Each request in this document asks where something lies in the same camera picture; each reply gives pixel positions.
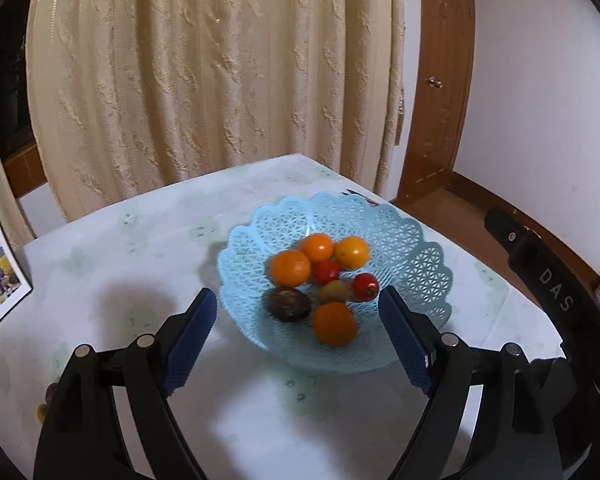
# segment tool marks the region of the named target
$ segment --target cherry tomato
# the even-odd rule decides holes
[[[380,284],[374,275],[369,272],[363,272],[353,279],[351,289],[356,300],[371,301],[380,292]]]
[[[336,244],[333,256],[345,269],[355,270],[369,261],[371,249],[362,238],[347,236]]]
[[[326,285],[340,277],[340,264],[333,260],[325,260],[314,264],[314,280],[318,285]]]

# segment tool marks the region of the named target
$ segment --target fruit bowl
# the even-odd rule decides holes
[[[347,303],[360,328],[342,348],[320,343],[310,317],[282,323],[267,313],[264,299],[275,287],[267,277],[268,260],[314,232],[327,233],[336,242],[349,235],[364,238],[370,260],[359,270],[343,272],[343,279],[371,272],[381,288],[393,285],[411,310],[429,316],[438,329],[446,323],[451,306],[445,298],[453,274],[444,264],[442,247],[423,240],[420,223],[401,217],[391,205],[371,207],[358,195],[322,192],[310,200],[290,196],[257,209],[249,225],[231,230],[218,256],[220,301],[249,341],[293,366],[317,372],[353,374],[397,361],[378,316],[378,299]],[[312,298],[315,309],[317,288],[307,283],[298,289]]]

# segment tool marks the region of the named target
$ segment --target white tablecloth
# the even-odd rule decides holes
[[[352,189],[333,171],[289,155],[194,178],[97,211],[24,247],[33,293],[0,323],[0,444],[29,478],[36,408],[72,350],[121,348],[185,310],[202,286],[217,291],[216,256],[256,208],[295,195]],[[499,350],[514,340],[531,360],[561,355],[548,318],[503,278],[425,228],[454,272],[445,330]],[[152,476],[125,396],[118,409],[136,469]],[[472,392],[448,469],[470,440]],[[218,322],[170,405],[210,480],[387,478],[426,398],[400,365],[358,376],[316,376],[251,345],[228,316]]]

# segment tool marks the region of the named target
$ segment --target red fruit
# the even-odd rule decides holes
[[[369,272],[363,272],[353,279],[351,290],[353,290],[353,296],[356,300],[371,301],[380,292],[380,283],[378,283],[374,275]]]
[[[334,260],[325,260],[314,264],[314,280],[318,285],[326,285],[340,277],[340,264]]]

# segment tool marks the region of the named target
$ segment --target door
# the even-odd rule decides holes
[[[420,66],[400,204],[444,186],[453,171],[474,65],[474,9],[474,0],[422,0]]]

